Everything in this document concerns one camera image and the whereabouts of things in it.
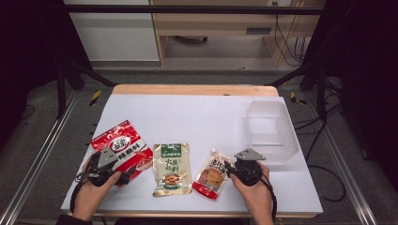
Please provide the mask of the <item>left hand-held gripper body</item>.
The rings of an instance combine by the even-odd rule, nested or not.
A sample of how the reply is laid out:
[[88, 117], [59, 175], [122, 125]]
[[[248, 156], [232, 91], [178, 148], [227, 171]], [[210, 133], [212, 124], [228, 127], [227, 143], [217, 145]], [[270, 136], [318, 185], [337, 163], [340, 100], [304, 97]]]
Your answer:
[[84, 170], [76, 175], [76, 181], [83, 182], [87, 178], [94, 186], [100, 187], [115, 173], [113, 167], [117, 162], [116, 153], [104, 146], [89, 158]]

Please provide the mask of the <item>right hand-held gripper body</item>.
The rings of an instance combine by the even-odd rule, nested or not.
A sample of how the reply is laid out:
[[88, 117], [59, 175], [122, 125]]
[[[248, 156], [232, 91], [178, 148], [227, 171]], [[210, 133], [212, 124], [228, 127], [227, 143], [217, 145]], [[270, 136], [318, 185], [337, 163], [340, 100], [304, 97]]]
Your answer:
[[236, 153], [235, 158], [237, 160], [233, 174], [244, 185], [255, 185], [262, 176], [262, 169], [258, 164], [258, 160], [265, 160], [266, 158], [251, 148]]

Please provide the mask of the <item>small spouted sauce pouch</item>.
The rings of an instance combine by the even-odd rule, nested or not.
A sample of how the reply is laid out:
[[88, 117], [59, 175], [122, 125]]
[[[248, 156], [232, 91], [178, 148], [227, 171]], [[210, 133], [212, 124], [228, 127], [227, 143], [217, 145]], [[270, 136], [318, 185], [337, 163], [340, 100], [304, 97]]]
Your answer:
[[210, 200], [217, 200], [228, 179], [226, 162], [232, 163], [232, 159], [220, 153], [216, 148], [212, 148], [210, 156], [192, 183], [192, 187]]

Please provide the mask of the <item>red seasoning packet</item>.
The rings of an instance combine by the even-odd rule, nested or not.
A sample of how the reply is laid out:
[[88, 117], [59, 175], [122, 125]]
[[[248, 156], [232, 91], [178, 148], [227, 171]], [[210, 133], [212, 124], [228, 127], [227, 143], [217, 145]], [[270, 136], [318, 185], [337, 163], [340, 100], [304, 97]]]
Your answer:
[[128, 120], [93, 138], [91, 146], [95, 153], [100, 152], [104, 146], [116, 153], [118, 162], [113, 167], [116, 172], [122, 174], [136, 166], [139, 173], [132, 175], [130, 180], [153, 164], [152, 150]]

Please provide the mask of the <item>beige green seasoning packet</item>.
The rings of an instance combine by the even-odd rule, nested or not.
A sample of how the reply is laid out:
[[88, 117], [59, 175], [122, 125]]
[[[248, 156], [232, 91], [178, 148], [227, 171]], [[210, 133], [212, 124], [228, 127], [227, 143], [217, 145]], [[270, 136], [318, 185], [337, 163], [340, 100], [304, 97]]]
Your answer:
[[192, 192], [190, 147], [187, 143], [159, 143], [153, 146], [154, 197]]

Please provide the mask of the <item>person's right hand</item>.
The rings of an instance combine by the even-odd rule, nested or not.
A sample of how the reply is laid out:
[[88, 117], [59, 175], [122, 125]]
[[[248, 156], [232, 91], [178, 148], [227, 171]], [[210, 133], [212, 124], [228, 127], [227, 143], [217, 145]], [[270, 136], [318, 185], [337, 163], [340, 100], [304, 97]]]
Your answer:
[[260, 200], [267, 200], [270, 202], [271, 205], [271, 194], [268, 188], [261, 181], [249, 187], [241, 183], [237, 177], [233, 176], [231, 180], [235, 188], [241, 194], [246, 204], [246, 207], [248, 206], [248, 203], [258, 202]]

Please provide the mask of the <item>person's left hand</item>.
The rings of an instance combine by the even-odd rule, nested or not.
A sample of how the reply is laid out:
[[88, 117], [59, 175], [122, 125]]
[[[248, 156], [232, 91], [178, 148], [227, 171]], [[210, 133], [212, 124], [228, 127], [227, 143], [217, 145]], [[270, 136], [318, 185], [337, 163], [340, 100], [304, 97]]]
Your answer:
[[102, 186], [96, 187], [85, 179], [75, 199], [74, 218], [90, 221], [97, 212], [108, 191], [118, 181], [121, 172], [115, 172]]

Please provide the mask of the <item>clear plastic container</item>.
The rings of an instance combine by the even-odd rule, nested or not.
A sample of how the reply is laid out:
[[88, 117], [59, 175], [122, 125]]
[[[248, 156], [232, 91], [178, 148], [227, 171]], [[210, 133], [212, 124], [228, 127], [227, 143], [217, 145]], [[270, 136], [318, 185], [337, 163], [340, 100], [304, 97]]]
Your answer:
[[246, 112], [249, 145], [274, 164], [286, 163], [299, 150], [283, 101], [255, 100]]

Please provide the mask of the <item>white table cover sheet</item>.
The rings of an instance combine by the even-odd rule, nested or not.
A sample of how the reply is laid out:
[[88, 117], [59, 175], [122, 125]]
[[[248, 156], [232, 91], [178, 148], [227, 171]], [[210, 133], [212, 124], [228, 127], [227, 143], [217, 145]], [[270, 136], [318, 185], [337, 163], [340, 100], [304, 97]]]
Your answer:
[[[246, 112], [255, 100], [283, 101], [281, 97], [117, 95], [108, 99], [96, 132], [101, 134], [129, 120], [150, 146], [187, 143], [191, 174], [198, 175], [210, 150], [232, 156], [250, 147]], [[322, 213], [314, 182], [299, 141], [298, 151], [286, 163], [264, 161], [277, 197], [278, 216], [313, 217]], [[124, 187], [113, 187], [99, 207], [106, 217], [245, 217], [244, 201], [232, 183], [212, 201], [193, 191], [185, 195], [154, 197], [152, 171], [142, 172]]]

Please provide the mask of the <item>yellow black tape piece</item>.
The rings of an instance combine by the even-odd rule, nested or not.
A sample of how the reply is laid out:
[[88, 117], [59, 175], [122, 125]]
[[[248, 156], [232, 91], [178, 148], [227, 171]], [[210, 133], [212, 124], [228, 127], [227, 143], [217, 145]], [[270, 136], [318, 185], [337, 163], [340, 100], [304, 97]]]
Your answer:
[[300, 105], [307, 105], [307, 101], [297, 99], [296, 94], [294, 92], [290, 92], [290, 99], [291, 99], [291, 102], [294, 102], [294, 103], [297, 103]]
[[91, 98], [91, 101], [89, 103], [89, 106], [95, 106], [99, 97], [100, 97], [101, 91], [98, 90], [93, 94], [93, 97]]

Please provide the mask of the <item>black metal stand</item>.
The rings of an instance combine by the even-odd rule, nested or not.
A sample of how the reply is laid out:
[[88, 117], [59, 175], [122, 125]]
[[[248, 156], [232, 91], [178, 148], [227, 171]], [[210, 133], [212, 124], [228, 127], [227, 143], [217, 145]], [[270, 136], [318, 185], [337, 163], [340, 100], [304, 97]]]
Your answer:
[[316, 111], [323, 122], [327, 122], [327, 111], [325, 103], [326, 75], [322, 63], [317, 60], [311, 60], [305, 65], [289, 72], [280, 79], [268, 83], [268, 86], [278, 87], [297, 76], [303, 78], [299, 84], [302, 91], [310, 91], [316, 86]]
[[116, 82], [112, 82], [92, 68], [85, 67], [75, 61], [63, 61], [59, 64], [57, 69], [56, 83], [58, 96], [58, 114], [57, 118], [61, 118], [67, 110], [66, 89], [65, 82], [68, 82], [73, 90], [82, 90], [84, 88], [84, 81], [81, 74], [88, 75], [90, 78], [108, 86], [115, 87]]

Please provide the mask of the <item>light wooden desk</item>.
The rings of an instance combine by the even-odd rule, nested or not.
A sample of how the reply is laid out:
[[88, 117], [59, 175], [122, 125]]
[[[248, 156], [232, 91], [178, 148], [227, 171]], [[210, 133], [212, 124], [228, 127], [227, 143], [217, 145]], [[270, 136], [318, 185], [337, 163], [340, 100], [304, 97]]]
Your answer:
[[[321, 8], [326, 0], [149, 0], [152, 6], [229, 6]], [[256, 15], [256, 14], [176, 14], [153, 15], [159, 52], [166, 52], [165, 39], [180, 37], [262, 37], [272, 63], [279, 66], [288, 55], [290, 38], [313, 35], [317, 15]]]

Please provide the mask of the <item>black curtain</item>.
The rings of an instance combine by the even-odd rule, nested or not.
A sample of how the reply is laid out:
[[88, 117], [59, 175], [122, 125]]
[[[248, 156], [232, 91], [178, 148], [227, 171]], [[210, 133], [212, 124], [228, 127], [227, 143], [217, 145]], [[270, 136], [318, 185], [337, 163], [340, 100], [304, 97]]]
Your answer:
[[66, 56], [89, 67], [90, 62], [69, 14], [42, 10], [64, 0], [0, 0], [0, 149], [21, 120], [28, 93], [56, 78], [57, 62], [38, 19], [56, 36]]
[[398, 0], [326, 0], [325, 8], [332, 12], [319, 18], [306, 59], [318, 57], [341, 80], [348, 121], [398, 191]]

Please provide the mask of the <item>aluminium rail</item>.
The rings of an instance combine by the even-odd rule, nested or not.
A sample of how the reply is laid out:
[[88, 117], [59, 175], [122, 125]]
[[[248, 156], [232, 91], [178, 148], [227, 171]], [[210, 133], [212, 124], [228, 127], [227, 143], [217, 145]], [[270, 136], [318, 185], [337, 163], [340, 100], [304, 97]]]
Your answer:
[[5, 211], [0, 215], [0, 225], [12, 225], [21, 212], [28, 195], [38, 180], [39, 174], [41, 173], [48, 156], [54, 149], [54, 145], [65, 126], [79, 95], [80, 93], [77, 91], [70, 92], [65, 111], [62, 112], [60, 117], [54, 121], [50, 132], [46, 136], [46, 139], [38, 150], [38, 153], [35, 155], [35, 159], [29, 165], [29, 169], [23, 176], [23, 180], [16, 189], [13, 198]]
[[326, 97], [327, 122], [314, 123], [314, 140], [304, 151], [314, 176], [322, 216], [336, 224], [377, 225], [375, 215], [360, 188], [364, 163], [360, 146], [343, 115], [340, 100]]

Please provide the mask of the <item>black horizontal frame bar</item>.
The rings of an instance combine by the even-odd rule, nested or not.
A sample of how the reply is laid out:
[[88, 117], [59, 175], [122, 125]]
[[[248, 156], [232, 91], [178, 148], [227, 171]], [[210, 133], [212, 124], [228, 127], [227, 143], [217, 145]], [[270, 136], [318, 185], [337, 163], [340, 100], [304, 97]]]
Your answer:
[[64, 9], [75, 13], [322, 15], [327, 12], [322, 7], [64, 5]]

